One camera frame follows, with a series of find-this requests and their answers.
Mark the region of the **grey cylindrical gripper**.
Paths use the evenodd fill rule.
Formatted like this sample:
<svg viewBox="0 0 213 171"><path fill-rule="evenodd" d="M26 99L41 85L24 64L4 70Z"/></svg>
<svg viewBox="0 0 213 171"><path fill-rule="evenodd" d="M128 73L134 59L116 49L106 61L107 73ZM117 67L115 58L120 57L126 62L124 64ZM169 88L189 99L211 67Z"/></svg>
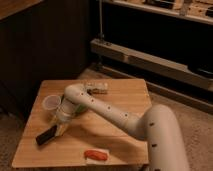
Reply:
<svg viewBox="0 0 213 171"><path fill-rule="evenodd" d="M57 119L62 122L61 124L56 124L56 133L55 136L62 136L65 131L68 129L69 122L75 116L76 106L67 99L64 99L60 106L56 110Z"/></svg>

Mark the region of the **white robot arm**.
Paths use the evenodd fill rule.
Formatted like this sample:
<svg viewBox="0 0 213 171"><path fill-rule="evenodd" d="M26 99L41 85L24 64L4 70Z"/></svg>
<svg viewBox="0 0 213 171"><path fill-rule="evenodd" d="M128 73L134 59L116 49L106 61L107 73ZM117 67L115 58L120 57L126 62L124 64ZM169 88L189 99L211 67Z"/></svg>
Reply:
<svg viewBox="0 0 213 171"><path fill-rule="evenodd" d="M64 89L68 105L83 105L137 140L148 142L149 171L190 171L179 123L165 105L154 105L139 117L88 93L85 84Z"/></svg>

